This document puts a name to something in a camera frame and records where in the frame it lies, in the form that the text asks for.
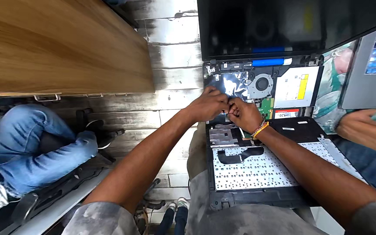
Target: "blue jeans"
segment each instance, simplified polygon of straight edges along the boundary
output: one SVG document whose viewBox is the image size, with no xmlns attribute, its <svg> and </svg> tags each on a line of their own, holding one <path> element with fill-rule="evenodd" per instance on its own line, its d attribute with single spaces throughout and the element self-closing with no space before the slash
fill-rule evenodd
<svg viewBox="0 0 376 235">
<path fill-rule="evenodd" d="M 376 151 L 343 138 L 334 143 L 362 177 L 376 188 Z"/>
<path fill-rule="evenodd" d="M 71 144 L 41 154 L 39 142 L 43 131 Z M 83 131 L 75 136 L 55 112 L 42 105 L 18 105 L 0 120 L 0 175 L 13 197 L 55 182 L 94 157 L 97 151 L 93 132 Z"/>
<path fill-rule="evenodd" d="M 154 235 L 165 235 L 173 222 L 174 211 L 170 208 L 164 213 L 162 222 L 160 222 L 159 228 Z M 175 235 L 184 235 L 185 226 L 187 225 L 188 209 L 180 206 L 175 216 Z"/>
</svg>

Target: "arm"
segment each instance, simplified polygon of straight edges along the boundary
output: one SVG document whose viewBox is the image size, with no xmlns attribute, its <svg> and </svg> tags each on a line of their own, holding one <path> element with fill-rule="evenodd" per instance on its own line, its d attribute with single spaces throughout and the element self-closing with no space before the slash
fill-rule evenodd
<svg viewBox="0 0 376 235">
<path fill-rule="evenodd" d="M 376 150 L 376 121 L 371 116 L 376 109 L 365 109 L 345 115 L 337 133 L 345 139 Z"/>
<path fill-rule="evenodd" d="M 253 133 L 262 121 L 254 104 L 232 99 L 229 118 L 243 130 Z M 376 201 L 376 190 L 340 168 L 313 154 L 272 127 L 257 138 L 290 170 L 304 189 L 316 199 L 337 222 L 347 228 L 355 212 Z"/>
<path fill-rule="evenodd" d="M 185 131 L 196 122 L 212 120 L 222 110 L 228 112 L 227 102 L 227 95 L 214 87 L 206 87 L 198 99 L 139 143 L 91 192 L 84 204 L 109 201 L 133 213 Z"/>
</svg>

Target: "tiled floor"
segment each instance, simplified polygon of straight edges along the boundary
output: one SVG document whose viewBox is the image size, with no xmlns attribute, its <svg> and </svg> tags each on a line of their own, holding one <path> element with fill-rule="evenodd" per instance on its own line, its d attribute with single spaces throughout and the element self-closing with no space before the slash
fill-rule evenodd
<svg viewBox="0 0 376 235">
<path fill-rule="evenodd" d="M 91 107 L 95 112 L 89 116 L 91 120 L 104 120 L 108 129 L 126 129 L 126 133 L 106 149 L 117 159 L 122 159 L 178 110 L 196 99 L 203 88 L 197 2 L 129 0 L 123 8 L 140 24 L 138 32 L 148 41 L 156 92 L 103 98 L 65 97 L 60 102 L 47 104 L 70 121 L 74 119 L 75 110 Z M 151 191 L 149 199 L 190 198 L 186 161 L 195 130 L 196 125 L 171 151 L 158 174 L 161 183 Z M 160 223 L 165 210 L 163 207 L 154 211 L 151 223 Z"/>
</svg>

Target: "hand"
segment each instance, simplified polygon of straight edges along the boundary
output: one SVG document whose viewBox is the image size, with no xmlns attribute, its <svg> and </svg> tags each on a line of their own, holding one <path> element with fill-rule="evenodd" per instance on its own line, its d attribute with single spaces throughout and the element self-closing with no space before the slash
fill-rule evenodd
<svg viewBox="0 0 376 235">
<path fill-rule="evenodd" d="M 246 103 L 239 97 L 231 99 L 228 104 L 231 105 L 228 117 L 236 126 L 251 134 L 260 127 L 263 117 L 255 104 Z"/>
<path fill-rule="evenodd" d="M 213 120 L 220 113 L 228 113 L 230 106 L 227 104 L 228 97 L 222 94 L 217 88 L 209 86 L 196 100 L 192 101 L 185 110 L 192 117 L 194 122 L 205 122 Z"/>
<path fill-rule="evenodd" d="M 342 117 L 342 119 L 339 122 L 339 126 L 347 125 L 355 121 L 376 126 L 376 121 L 371 119 L 371 117 L 374 114 L 376 114 L 376 109 L 363 109 L 363 110 L 351 112 Z"/>
</svg>

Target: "laptop lid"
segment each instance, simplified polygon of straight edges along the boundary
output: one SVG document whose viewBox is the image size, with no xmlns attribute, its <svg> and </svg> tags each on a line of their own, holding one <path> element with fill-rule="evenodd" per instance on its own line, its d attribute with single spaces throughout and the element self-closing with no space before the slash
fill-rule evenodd
<svg viewBox="0 0 376 235">
<path fill-rule="evenodd" d="M 322 54 L 376 30 L 371 0 L 199 0 L 203 61 Z"/>
</svg>

